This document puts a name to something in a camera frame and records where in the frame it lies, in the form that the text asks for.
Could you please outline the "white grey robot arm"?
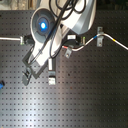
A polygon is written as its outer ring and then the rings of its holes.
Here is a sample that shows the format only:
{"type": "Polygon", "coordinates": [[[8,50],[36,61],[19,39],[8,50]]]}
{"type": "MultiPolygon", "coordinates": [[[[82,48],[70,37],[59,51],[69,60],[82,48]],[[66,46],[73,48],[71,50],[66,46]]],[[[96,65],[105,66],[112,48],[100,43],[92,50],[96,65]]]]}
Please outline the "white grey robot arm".
{"type": "Polygon", "coordinates": [[[26,70],[22,82],[29,84],[48,68],[51,85],[56,83],[56,56],[64,45],[69,30],[77,35],[86,33],[96,13],[96,0],[40,0],[30,20],[30,34],[22,38],[32,48],[23,58],[26,70]]]}

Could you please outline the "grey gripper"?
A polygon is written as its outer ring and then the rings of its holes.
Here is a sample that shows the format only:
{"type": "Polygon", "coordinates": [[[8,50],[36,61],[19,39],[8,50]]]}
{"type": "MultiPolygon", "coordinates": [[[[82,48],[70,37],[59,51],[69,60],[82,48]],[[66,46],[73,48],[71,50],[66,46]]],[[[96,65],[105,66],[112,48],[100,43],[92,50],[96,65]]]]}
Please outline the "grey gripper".
{"type": "Polygon", "coordinates": [[[35,60],[35,62],[40,66],[40,69],[38,71],[34,71],[32,65],[28,63],[29,58],[32,55],[32,50],[33,48],[31,48],[23,58],[23,63],[25,64],[26,69],[23,71],[22,83],[28,84],[31,79],[31,76],[37,79],[40,76],[40,74],[43,72],[43,70],[45,68],[48,68],[49,85],[55,85],[56,84],[55,60],[51,58],[46,58],[44,55],[41,55],[38,59],[35,60]]]}

